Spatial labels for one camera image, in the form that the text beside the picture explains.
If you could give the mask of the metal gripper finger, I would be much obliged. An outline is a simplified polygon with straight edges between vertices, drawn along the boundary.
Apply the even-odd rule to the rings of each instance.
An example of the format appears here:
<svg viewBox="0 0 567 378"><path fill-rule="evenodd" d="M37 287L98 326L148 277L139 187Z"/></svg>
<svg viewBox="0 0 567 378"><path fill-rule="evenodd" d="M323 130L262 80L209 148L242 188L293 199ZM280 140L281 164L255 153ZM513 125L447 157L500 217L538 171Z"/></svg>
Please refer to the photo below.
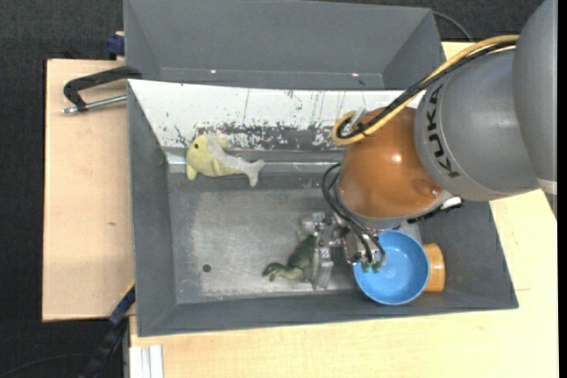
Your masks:
<svg viewBox="0 0 567 378"><path fill-rule="evenodd" d="M314 290L327 289L333 269L330 248L320 246L315 249L313 258L312 286Z"/></svg>
<svg viewBox="0 0 567 378"><path fill-rule="evenodd" d="M315 237L319 242L322 240L326 229L326 216L324 212L314 212L301 220L301 240L309 236Z"/></svg>

